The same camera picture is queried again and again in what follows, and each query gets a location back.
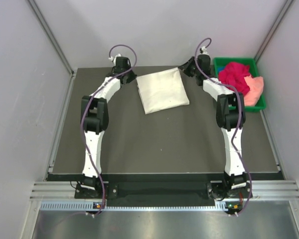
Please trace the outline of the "white t shirt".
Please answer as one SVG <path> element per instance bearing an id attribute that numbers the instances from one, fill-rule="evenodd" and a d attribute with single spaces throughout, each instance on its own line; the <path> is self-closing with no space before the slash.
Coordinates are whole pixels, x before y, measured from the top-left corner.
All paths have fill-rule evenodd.
<path id="1" fill-rule="evenodd" d="M 139 76 L 137 85 L 146 115 L 190 104 L 178 68 Z"/>

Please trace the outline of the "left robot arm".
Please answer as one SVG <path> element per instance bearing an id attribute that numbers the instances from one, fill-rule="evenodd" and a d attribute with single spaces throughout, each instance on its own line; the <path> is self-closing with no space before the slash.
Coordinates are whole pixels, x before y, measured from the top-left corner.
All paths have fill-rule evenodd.
<path id="1" fill-rule="evenodd" d="M 81 187 L 91 197 L 99 197 L 103 192 L 101 179 L 101 146 L 104 133 L 109 125 L 108 102 L 121 89 L 122 85 L 136 79 L 128 57 L 117 54 L 110 57 L 114 63 L 98 89 L 81 100 L 80 129 L 85 144 L 84 176 Z"/>

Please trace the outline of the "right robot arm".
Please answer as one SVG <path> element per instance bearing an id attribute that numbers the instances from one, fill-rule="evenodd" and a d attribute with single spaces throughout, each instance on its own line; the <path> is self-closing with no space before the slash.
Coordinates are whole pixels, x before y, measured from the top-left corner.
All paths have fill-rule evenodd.
<path id="1" fill-rule="evenodd" d="M 203 72 L 204 69 L 210 72 L 209 55 L 192 56 L 178 68 L 185 75 L 195 78 L 203 91 L 216 101 L 216 122 L 225 142 L 226 163 L 222 189 L 226 196 L 234 197 L 241 191 L 241 188 L 247 186 L 241 146 L 243 124 L 246 120 L 244 97 L 233 87 L 228 87 Z"/>

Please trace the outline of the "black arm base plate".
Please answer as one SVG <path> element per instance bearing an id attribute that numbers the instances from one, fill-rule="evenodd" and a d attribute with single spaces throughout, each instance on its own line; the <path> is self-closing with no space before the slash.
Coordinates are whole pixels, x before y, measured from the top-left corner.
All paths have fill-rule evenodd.
<path id="1" fill-rule="evenodd" d="M 105 198 L 118 199 L 137 195 L 210 195 L 224 197 L 229 193 L 223 183 L 198 182 L 110 182 L 105 184 Z"/>

